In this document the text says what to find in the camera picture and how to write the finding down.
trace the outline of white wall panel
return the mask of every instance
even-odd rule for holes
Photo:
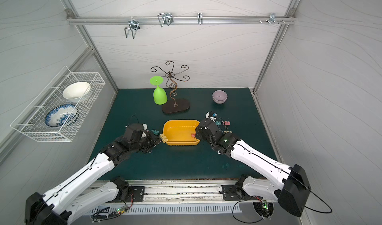
[[[72,0],[80,16],[263,16],[284,15],[290,0]]]
[[[80,16],[284,15],[290,0],[72,0]],[[87,26],[119,88],[152,88],[152,66],[189,65],[179,87],[253,87],[275,37],[267,25],[142,25],[125,38],[124,25]]]
[[[285,162],[333,208],[312,224],[382,221],[382,1],[301,0],[258,97]],[[310,196],[307,206],[327,210]]]
[[[179,87],[253,87],[278,26],[143,25],[136,38],[126,38],[123,25],[87,26],[119,88],[152,88],[149,80],[169,71],[166,61],[190,69]]]
[[[0,166],[2,224],[24,224],[25,200],[69,178],[88,161],[116,95],[93,56],[77,71],[99,72],[106,82],[73,142],[36,142],[26,136]]]
[[[0,141],[19,113],[86,47],[59,0],[0,0]]]
[[[85,49],[60,0],[0,0],[0,141],[16,116]],[[93,58],[79,71],[100,72],[106,85],[73,142],[19,140],[0,166],[1,224],[24,224],[31,194],[44,193],[87,162],[115,93]]]

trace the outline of metal rail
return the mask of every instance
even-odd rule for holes
[[[193,17],[172,17],[171,24],[181,25],[198,25],[198,16]],[[140,25],[156,25],[159,24],[158,17],[133,17]],[[131,17],[73,17],[67,19],[69,24],[73,25],[128,25]],[[233,17],[233,16],[218,16],[208,17],[203,16],[203,24],[265,24],[267,25],[270,17],[255,16],[255,17]],[[295,17],[276,16],[274,20],[277,24],[294,24],[297,20]]]
[[[289,6],[285,12],[285,15],[289,16],[289,17],[294,17],[295,13],[296,13],[296,8],[297,8],[299,2],[300,2],[300,0],[291,0],[289,3]],[[273,59],[277,49],[279,48],[281,40],[283,39],[285,32],[287,31],[288,26],[289,25],[286,24],[286,25],[281,25],[279,27],[279,30],[277,31],[277,34],[276,34],[275,39],[272,43],[272,46],[271,46],[270,51],[267,55],[267,58],[265,59],[264,65],[261,68],[261,71],[259,73],[259,77],[256,80],[255,86],[253,88],[254,93],[256,93],[257,90],[259,89],[260,84],[261,84],[261,82],[265,76],[265,73],[267,72],[270,63],[272,62],[272,59]]]

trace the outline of metal jewelry stand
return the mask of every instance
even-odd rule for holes
[[[178,75],[178,74],[188,70],[189,66],[188,65],[182,65],[180,68],[182,68],[184,70],[181,72],[178,72],[178,73],[174,73],[173,70],[174,70],[175,63],[173,61],[167,61],[165,64],[168,66],[171,63],[172,63],[172,69],[169,72],[165,72],[165,70],[163,70],[159,66],[154,66],[150,69],[152,72],[157,72],[156,68],[159,68],[160,70],[162,70],[165,73],[165,75],[162,77],[168,78],[167,82],[166,82],[166,87],[173,89],[170,91],[170,97],[174,100],[174,103],[172,103],[171,101],[167,101],[165,104],[162,105],[162,111],[166,114],[184,112],[184,111],[188,110],[188,108],[190,108],[190,102],[188,100],[186,100],[186,99],[175,99],[174,98],[174,96],[177,95],[176,89],[178,88],[178,84],[176,83],[176,81],[174,81],[174,79],[179,80],[181,82],[186,82],[190,79],[190,77],[188,75],[184,75],[183,76],[184,80],[180,80],[178,78],[175,78],[175,75]]]

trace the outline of red wire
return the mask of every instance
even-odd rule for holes
[[[130,205],[130,207],[128,207],[127,209],[130,209],[130,208],[133,206],[133,197],[134,197],[134,195],[131,194],[131,205]]]
[[[257,196],[254,196],[256,199],[258,199],[260,202],[262,202],[262,200],[261,199],[259,199]]]

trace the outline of tabletop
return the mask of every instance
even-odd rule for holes
[[[223,90],[228,99],[223,104],[212,100],[215,90]],[[98,141],[90,156],[93,159],[99,150],[125,132],[128,123],[147,124],[148,130],[162,133],[163,125],[172,119],[196,119],[202,121],[206,113],[214,111],[230,121],[228,129],[254,149],[276,160],[260,115],[248,88],[179,88],[176,98],[190,101],[190,109],[176,114],[164,114],[161,105],[154,103],[154,89],[120,89],[105,121]],[[247,165],[218,155],[207,142],[196,146],[168,146],[160,143],[152,153],[134,153],[99,180],[110,180],[121,176],[127,180],[178,180],[178,179],[236,179],[242,174],[263,178],[261,174]]]

